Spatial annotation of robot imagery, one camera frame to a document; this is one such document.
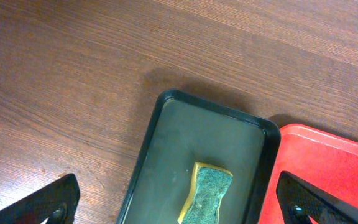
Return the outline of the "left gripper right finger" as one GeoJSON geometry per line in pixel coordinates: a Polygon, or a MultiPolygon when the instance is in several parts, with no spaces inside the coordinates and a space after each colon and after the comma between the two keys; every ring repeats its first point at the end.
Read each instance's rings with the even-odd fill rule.
{"type": "Polygon", "coordinates": [[[358,208],[290,172],[280,173],[276,195],[286,224],[358,224],[358,208]]]}

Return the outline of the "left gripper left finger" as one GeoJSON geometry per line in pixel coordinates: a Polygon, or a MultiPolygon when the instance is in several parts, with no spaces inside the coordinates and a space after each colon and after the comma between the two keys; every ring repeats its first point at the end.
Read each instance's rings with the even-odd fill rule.
{"type": "Polygon", "coordinates": [[[75,174],[67,174],[0,210],[0,223],[72,224],[80,199],[75,174]]]}

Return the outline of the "green and yellow sponge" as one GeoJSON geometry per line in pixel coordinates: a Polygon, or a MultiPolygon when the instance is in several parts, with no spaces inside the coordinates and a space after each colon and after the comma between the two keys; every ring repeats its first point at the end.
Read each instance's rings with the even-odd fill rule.
{"type": "Polygon", "coordinates": [[[195,162],[179,224],[218,224],[221,202],[233,180],[226,169],[195,162]]]}

